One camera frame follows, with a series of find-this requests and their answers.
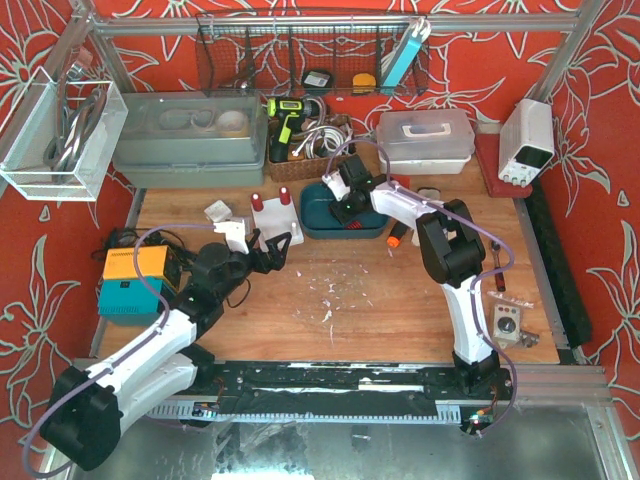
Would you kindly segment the white peg base plate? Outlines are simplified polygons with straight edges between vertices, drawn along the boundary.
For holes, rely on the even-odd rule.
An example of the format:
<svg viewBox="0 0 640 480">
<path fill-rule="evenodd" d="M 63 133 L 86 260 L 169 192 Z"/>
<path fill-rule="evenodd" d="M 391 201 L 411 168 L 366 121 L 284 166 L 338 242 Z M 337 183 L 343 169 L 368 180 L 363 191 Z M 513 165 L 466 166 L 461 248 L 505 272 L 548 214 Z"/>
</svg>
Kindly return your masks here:
<svg viewBox="0 0 640 480">
<path fill-rule="evenodd" d="M 298 219 L 296 208 L 291 196 L 291 204 L 283 206 L 277 197 L 264 200 L 264 210 L 254 212 L 251 206 L 254 225 L 260 230 L 259 244 L 263 252 L 267 252 L 266 241 L 283 232 L 290 232 L 292 240 L 290 245 L 299 245 L 304 242 L 304 235 Z"/>
</svg>

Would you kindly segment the small white cube box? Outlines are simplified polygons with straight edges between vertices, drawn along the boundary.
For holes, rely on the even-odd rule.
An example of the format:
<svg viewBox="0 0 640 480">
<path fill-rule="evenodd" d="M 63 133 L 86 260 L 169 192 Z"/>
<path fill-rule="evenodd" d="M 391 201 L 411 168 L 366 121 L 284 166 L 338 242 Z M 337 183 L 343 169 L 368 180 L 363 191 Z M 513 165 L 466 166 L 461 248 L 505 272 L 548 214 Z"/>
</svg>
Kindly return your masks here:
<svg viewBox="0 0 640 480">
<path fill-rule="evenodd" d="M 231 208 L 223 200 L 216 200 L 206 207 L 204 214 L 212 224 L 227 222 L 233 217 Z"/>
</svg>

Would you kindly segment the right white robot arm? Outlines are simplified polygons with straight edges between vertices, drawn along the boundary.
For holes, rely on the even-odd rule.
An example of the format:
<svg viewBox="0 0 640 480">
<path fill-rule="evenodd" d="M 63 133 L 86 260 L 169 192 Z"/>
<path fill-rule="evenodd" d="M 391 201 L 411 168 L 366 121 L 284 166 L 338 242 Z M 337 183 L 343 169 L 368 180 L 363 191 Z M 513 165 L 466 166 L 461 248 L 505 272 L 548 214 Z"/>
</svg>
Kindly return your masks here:
<svg viewBox="0 0 640 480">
<path fill-rule="evenodd" d="M 486 257 L 466 204 L 422 196 L 381 174 L 373 176 L 353 155 L 322 176 L 331 214 L 343 225 L 365 211 L 386 215 L 418 235 L 424 268 L 445 295 L 454 329 L 453 361 L 459 388 L 472 394 L 488 385 L 500 360 L 488 336 L 480 275 Z"/>
</svg>

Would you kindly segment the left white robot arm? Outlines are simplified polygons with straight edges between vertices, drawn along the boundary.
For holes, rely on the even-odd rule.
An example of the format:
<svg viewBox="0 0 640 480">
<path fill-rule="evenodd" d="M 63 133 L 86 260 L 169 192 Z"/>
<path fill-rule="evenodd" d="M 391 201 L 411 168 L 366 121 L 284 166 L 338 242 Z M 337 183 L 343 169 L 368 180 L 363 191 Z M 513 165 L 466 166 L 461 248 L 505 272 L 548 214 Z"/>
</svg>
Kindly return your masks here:
<svg viewBox="0 0 640 480">
<path fill-rule="evenodd" d="M 85 471 L 100 466 L 121 436 L 170 396 L 214 377 L 215 357 L 197 345 L 224 313 L 224 303 L 251 273 L 281 270 L 292 236 L 285 232 L 248 251 L 209 243 L 190 278 L 160 317 L 115 354 L 85 370 L 67 368 L 36 423 L 40 436 Z"/>
</svg>

